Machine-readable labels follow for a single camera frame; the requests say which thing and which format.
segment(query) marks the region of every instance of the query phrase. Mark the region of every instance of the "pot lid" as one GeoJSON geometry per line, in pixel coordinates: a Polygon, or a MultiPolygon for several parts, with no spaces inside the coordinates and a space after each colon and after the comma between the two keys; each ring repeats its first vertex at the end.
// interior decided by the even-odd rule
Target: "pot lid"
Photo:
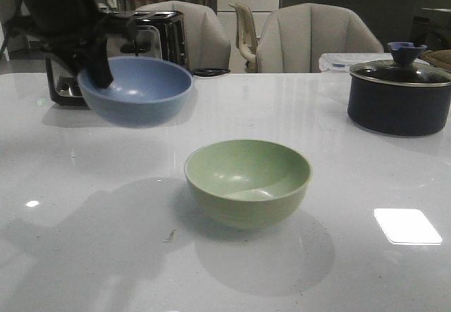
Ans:
{"type": "Polygon", "coordinates": [[[393,60],[358,63],[350,67],[352,76],[403,87],[445,87],[451,85],[451,73],[423,63],[412,63],[426,46],[410,42],[388,44],[393,60]]]}

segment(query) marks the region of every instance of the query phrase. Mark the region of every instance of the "chair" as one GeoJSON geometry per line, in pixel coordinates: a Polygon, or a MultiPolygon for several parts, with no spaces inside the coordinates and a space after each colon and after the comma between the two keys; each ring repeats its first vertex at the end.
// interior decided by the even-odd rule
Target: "chair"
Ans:
{"type": "Polygon", "coordinates": [[[353,11],[323,4],[279,9],[265,22],[257,47],[260,73],[318,73],[324,53],[383,52],[353,11]]]}
{"type": "Polygon", "coordinates": [[[213,9],[183,1],[165,1],[147,4],[137,11],[182,12],[190,69],[228,68],[230,40],[213,9]]]}
{"type": "Polygon", "coordinates": [[[257,73],[257,35],[254,18],[250,8],[241,3],[229,4],[237,14],[236,46],[242,57],[246,60],[246,73],[257,73]]]}

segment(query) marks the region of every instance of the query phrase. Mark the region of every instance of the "scissors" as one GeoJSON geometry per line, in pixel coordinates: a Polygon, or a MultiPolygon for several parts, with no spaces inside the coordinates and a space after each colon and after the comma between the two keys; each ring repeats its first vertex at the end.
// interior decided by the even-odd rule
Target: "scissors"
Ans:
{"type": "Polygon", "coordinates": [[[229,72],[230,69],[222,69],[222,68],[196,68],[191,70],[191,73],[193,75],[200,77],[215,77],[228,74],[229,72]]]}

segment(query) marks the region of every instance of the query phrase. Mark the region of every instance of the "bowl rim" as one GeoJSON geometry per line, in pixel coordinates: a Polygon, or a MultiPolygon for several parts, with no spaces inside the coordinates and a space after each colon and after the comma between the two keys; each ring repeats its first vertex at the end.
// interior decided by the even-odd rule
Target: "bowl rim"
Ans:
{"type": "Polygon", "coordinates": [[[170,96],[170,97],[164,97],[162,99],[154,99],[154,100],[148,100],[148,101],[119,101],[117,99],[112,99],[110,97],[107,97],[106,95],[100,94],[98,92],[96,92],[96,89],[94,88],[86,88],[84,86],[83,83],[81,83],[82,78],[87,78],[87,75],[85,74],[85,72],[87,71],[87,69],[83,69],[81,70],[78,75],[77,75],[77,82],[78,85],[80,87],[80,90],[83,94],[83,92],[87,92],[88,94],[93,95],[94,97],[96,97],[97,99],[103,99],[103,100],[107,100],[116,104],[158,104],[158,103],[164,103],[173,99],[177,99],[182,97],[185,94],[188,94],[191,92],[191,89],[194,86],[194,78],[191,75],[191,73],[185,69],[184,67],[182,67],[181,65],[175,64],[173,62],[170,61],[166,61],[163,60],[161,58],[155,58],[155,57],[148,57],[148,56],[114,56],[114,57],[110,57],[108,58],[108,61],[119,61],[119,60],[140,60],[140,61],[153,61],[153,62],[159,62],[162,64],[166,64],[166,65],[170,65],[174,68],[177,68],[178,70],[181,70],[183,73],[186,74],[186,76],[188,76],[189,81],[190,81],[190,85],[188,85],[188,87],[186,88],[186,90],[184,90],[183,92],[176,94],[174,96],[170,96]]]}
{"type": "Polygon", "coordinates": [[[186,161],[185,161],[184,171],[185,171],[185,177],[186,177],[186,179],[188,180],[188,182],[191,183],[192,185],[194,185],[196,188],[202,190],[202,191],[205,192],[206,194],[209,194],[209,195],[215,196],[215,197],[220,197],[220,198],[223,198],[223,199],[227,199],[227,200],[230,200],[230,201],[240,201],[240,202],[245,202],[245,203],[249,203],[249,202],[259,203],[259,202],[264,202],[264,201],[265,201],[265,202],[268,202],[268,201],[276,201],[276,200],[283,199],[283,198],[285,198],[285,197],[291,196],[292,194],[295,194],[296,192],[300,191],[301,188],[306,187],[306,186],[310,183],[311,177],[312,177],[312,174],[313,174],[312,169],[311,169],[311,164],[310,164],[309,160],[308,160],[304,155],[302,155],[300,152],[298,152],[298,151],[296,151],[296,150],[294,150],[294,149],[292,149],[292,148],[290,148],[290,147],[288,147],[288,146],[286,146],[286,145],[284,145],[284,144],[275,143],[275,142],[268,141],[268,140],[265,140],[265,139],[226,139],[226,140],[223,140],[223,141],[214,142],[214,143],[211,143],[211,144],[207,144],[207,145],[201,146],[201,147],[199,147],[198,149],[194,150],[194,151],[188,156],[188,158],[187,158],[186,161]],[[210,191],[206,191],[203,187],[200,187],[200,186],[198,186],[197,184],[195,184],[195,183],[192,181],[192,179],[190,178],[190,176],[188,175],[188,163],[190,162],[190,160],[192,159],[192,157],[193,157],[195,154],[199,153],[201,150],[206,149],[206,148],[209,148],[210,146],[214,146],[214,145],[218,145],[218,144],[223,144],[223,143],[228,143],[228,142],[263,142],[263,143],[269,143],[269,144],[273,144],[273,145],[276,145],[276,146],[279,146],[279,147],[288,149],[288,150],[294,152],[295,154],[297,154],[299,157],[301,157],[301,158],[305,161],[306,165],[307,165],[308,168],[309,168],[309,176],[307,177],[307,179],[305,180],[305,182],[303,182],[299,187],[296,187],[294,190],[292,190],[292,191],[290,191],[290,192],[287,192],[286,194],[284,194],[284,195],[282,195],[282,196],[277,196],[277,197],[270,198],[270,199],[264,199],[264,200],[262,200],[262,201],[255,201],[255,200],[248,201],[248,200],[245,200],[245,199],[236,199],[236,198],[231,198],[231,197],[227,197],[227,196],[221,196],[221,195],[218,195],[218,194],[214,194],[214,193],[212,193],[212,192],[210,192],[210,191]]]}

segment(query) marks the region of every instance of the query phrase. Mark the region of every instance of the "lid handle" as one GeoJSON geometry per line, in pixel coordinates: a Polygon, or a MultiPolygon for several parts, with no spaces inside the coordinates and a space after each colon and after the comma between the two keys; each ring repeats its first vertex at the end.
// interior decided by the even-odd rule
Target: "lid handle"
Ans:
{"type": "Polygon", "coordinates": [[[394,62],[399,65],[412,64],[428,47],[425,44],[415,46],[413,42],[389,42],[387,45],[394,62]]]}

